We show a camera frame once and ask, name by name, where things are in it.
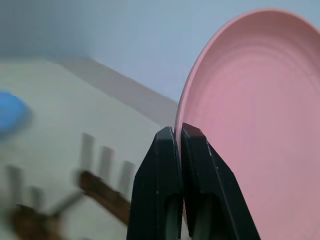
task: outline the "pink plate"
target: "pink plate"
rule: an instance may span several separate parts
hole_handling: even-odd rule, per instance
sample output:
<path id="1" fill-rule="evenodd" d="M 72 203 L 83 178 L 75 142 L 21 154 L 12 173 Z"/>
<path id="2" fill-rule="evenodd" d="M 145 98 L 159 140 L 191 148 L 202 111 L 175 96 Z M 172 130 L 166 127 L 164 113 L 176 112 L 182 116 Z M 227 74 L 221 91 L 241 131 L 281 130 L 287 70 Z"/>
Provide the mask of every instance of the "pink plate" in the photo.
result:
<path id="1" fill-rule="evenodd" d="M 260 9 L 222 27 L 188 76 L 175 131 L 200 128 L 263 240 L 320 240 L 320 34 Z"/>

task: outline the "blue object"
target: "blue object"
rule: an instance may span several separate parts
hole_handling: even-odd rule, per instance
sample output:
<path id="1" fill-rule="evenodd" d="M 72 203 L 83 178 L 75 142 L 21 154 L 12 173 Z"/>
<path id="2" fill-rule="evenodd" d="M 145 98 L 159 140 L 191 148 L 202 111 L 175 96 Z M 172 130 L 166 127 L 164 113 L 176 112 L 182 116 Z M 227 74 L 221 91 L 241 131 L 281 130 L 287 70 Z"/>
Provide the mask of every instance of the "blue object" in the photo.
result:
<path id="1" fill-rule="evenodd" d="M 0 91 L 0 138 L 10 134 L 28 119 L 27 105 L 9 92 Z"/>

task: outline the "white surface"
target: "white surface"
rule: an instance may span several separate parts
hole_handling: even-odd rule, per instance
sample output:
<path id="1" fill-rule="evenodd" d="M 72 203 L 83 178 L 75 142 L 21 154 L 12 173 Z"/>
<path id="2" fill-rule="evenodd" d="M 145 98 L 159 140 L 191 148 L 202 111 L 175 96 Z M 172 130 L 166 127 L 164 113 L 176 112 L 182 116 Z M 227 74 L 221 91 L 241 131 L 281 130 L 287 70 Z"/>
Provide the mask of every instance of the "white surface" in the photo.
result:
<path id="1" fill-rule="evenodd" d="M 2 208 L 9 204 L 6 164 L 22 167 L 25 184 L 43 188 L 49 207 L 75 190 L 72 181 L 80 163 L 82 132 L 96 138 L 95 163 L 100 146 L 115 150 L 109 184 L 117 188 L 123 161 L 135 163 L 137 170 L 159 130 L 140 113 L 47 61 L 0 63 L 0 88 L 24 100 L 33 114 L 29 128 L 0 142 Z M 90 199 L 65 218 L 65 232 L 72 240 L 124 240 L 126 231 Z M 2 240 L 11 239 L 8 234 L 6 228 L 0 230 Z"/>
<path id="2" fill-rule="evenodd" d="M 276 7 L 320 26 L 318 0 L 18 0 L 7 5 L 14 13 L 2 34 L 12 38 L 9 52 L 90 56 L 175 101 L 200 51 L 233 17 Z"/>

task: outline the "gray wall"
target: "gray wall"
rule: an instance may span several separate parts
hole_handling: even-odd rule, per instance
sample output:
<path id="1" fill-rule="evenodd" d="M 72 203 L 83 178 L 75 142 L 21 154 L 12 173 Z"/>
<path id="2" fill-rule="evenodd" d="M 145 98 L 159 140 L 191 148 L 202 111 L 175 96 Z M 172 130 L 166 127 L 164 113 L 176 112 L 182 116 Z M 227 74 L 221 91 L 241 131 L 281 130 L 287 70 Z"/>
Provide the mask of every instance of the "gray wall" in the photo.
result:
<path id="1" fill-rule="evenodd" d="M 88 56 L 176 102 L 198 54 L 229 19 L 285 8 L 320 26 L 318 0 L 5 0 L 12 55 Z"/>

